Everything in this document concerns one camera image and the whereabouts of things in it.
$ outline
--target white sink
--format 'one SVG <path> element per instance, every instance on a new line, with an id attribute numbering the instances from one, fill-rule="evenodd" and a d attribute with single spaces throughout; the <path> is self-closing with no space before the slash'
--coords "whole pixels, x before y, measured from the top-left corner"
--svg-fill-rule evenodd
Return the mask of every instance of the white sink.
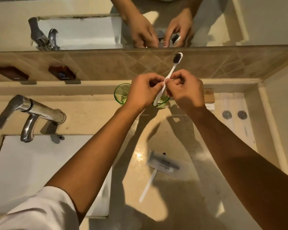
<path id="1" fill-rule="evenodd" d="M 122 48 L 122 18 L 70 17 L 39 20 L 38 26 L 45 35 L 55 28 L 60 50 Z"/>
<path id="2" fill-rule="evenodd" d="M 19 135 L 5 136 L 0 149 L 0 214 L 6 214 L 46 182 L 92 137 L 64 135 L 65 140 L 50 135 L 36 135 L 29 143 Z M 112 168 L 110 169 L 87 217 L 109 214 Z"/>

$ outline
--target wall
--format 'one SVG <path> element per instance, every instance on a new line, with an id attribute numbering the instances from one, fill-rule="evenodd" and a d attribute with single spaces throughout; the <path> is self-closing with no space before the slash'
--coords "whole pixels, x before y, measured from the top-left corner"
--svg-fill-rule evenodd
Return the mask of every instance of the wall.
<path id="1" fill-rule="evenodd" d="M 68 66 L 80 80 L 128 80 L 156 72 L 167 76 L 176 53 L 177 69 L 199 78 L 261 78 L 288 61 L 288 46 L 0 52 L 0 66 L 14 66 L 34 81 L 57 81 L 51 66 Z M 10 81 L 0 74 L 0 81 Z"/>
<path id="2" fill-rule="evenodd" d="M 243 45 L 288 44 L 288 0 L 233 2 L 240 25 L 249 37 Z"/>
<path id="3" fill-rule="evenodd" d="M 288 66 L 264 84 L 288 163 Z"/>

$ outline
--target black bristles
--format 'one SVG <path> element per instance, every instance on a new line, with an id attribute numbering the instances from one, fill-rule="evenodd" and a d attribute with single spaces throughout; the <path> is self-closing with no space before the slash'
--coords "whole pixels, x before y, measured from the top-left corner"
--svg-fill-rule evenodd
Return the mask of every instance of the black bristles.
<path id="1" fill-rule="evenodd" d="M 177 64 L 177 63 L 180 61 L 180 58 L 181 58 L 181 54 L 177 53 L 177 54 L 174 56 L 173 63 L 174 63 L 174 64 Z"/>

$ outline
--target beige countertop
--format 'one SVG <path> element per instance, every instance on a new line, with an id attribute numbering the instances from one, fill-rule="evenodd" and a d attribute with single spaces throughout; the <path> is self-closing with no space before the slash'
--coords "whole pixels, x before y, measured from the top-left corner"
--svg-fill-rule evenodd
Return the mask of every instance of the beige countertop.
<path id="1" fill-rule="evenodd" d="M 11 98 L 0 96 L 0 113 Z M 62 135 L 95 134 L 120 107 L 112 95 L 31 98 L 66 113 L 66 122 L 57 129 Z M 114 162 L 109 218 L 86 219 L 81 229 L 260 229 L 220 173 L 190 118 L 175 102 L 170 104 L 148 109 L 134 122 Z M 213 113 L 221 116 L 218 109 Z M 20 135 L 26 119 L 26 113 L 13 113 L 0 130 L 0 143 L 2 135 Z M 46 123 L 40 119 L 34 134 L 44 132 Z M 149 149 L 194 166 L 184 180 L 158 172 L 139 203 L 152 173 L 146 165 Z"/>
<path id="2" fill-rule="evenodd" d="M 181 1 L 133 0 L 156 30 L 166 30 L 181 10 Z M 221 7 L 218 0 L 204 0 L 194 19 L 195 46 L 235 46 L 242 41 L 232 1 Z M 31 46 L 31 17 L 118 15 L 110 0 L 26 0 L 0 2 L 0 51 L 36 50 Z"/>

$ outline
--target chrome faucet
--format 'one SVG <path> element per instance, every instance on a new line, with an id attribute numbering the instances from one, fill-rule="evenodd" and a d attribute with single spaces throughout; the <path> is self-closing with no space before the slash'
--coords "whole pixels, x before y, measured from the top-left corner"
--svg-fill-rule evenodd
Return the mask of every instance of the chrome faucet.
<path id="1" fill-rule="evenodd" d="M 33 17 L 28 20 L 31 28 L 31 39 L 37 44 L 40 51 L 60 50 L 56 44 L 56 35 L 58 31 L 54 28 L 50 29 L 48 37 L 39 29 L 37 18 Z"/>
<path id="2" fill-rule="evenodd" d="M 62 124 L 66 120 L 66 115 L 59 109 L 52 109 L 18 94 L 9 101 L 6 108 L 1 113 L 0 129 L 3 128 L 4 124 L 15 110 L 20 110 L 21 112 L 27 112 L 30 114 L 20 135 L 20 140 L 25 143 L 33 140 L 34 128 L 39 118 L 47 119 L 57 124 Z"/>

